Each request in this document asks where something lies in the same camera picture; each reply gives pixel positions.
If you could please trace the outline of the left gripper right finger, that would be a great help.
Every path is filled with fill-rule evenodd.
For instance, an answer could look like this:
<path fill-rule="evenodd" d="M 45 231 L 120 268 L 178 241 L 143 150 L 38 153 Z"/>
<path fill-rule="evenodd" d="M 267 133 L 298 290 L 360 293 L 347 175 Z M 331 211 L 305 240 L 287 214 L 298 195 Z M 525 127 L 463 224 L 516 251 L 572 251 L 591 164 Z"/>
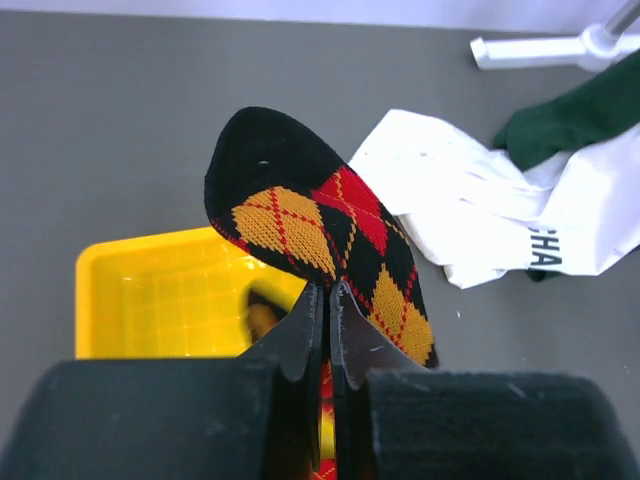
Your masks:
<path fill-rule="evenodd" d="M 601 389 L 539 372 L 433 371 L 330 296 L 335 457 L 341 479 L 635 479 Z"/>

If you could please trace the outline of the green and white sock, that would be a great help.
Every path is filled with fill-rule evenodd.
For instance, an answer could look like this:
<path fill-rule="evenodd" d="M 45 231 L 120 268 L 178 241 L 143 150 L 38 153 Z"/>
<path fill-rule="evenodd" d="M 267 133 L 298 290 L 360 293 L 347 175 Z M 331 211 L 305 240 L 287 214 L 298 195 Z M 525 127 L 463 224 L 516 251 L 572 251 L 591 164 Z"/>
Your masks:
<path fill-rule="evenodd" d="M 639 53 L 545 103 L 514 113 L 493 139 L 523 172 L 558 152 L 610 140 L 639 122 Z"/>

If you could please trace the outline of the red black argyle sock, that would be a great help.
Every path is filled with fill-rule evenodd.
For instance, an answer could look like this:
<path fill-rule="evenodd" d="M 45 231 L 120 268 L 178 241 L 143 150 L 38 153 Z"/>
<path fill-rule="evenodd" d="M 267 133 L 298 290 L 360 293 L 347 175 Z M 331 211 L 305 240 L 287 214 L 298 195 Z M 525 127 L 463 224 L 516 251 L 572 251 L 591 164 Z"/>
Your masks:
<path fill-rule="evenodd" d="M 438 364 L 402 228 L 339 155 L 297 120 L 246 107 L 223 128 L 205 176 L 213 228 L 325 290 L 345 281 L 365 318 L 418 364 Z"/>

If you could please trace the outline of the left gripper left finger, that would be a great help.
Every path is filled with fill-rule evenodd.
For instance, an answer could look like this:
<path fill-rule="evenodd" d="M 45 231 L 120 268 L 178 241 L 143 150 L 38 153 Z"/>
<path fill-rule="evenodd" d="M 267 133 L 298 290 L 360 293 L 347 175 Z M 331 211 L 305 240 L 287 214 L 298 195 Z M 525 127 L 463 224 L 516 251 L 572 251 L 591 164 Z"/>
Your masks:
<path fill-rule="evenodd" d="M 309 479 L 320 463 L 324 299 L 235 358 L 74 360 L 35 384 L 5 479 Z"/>

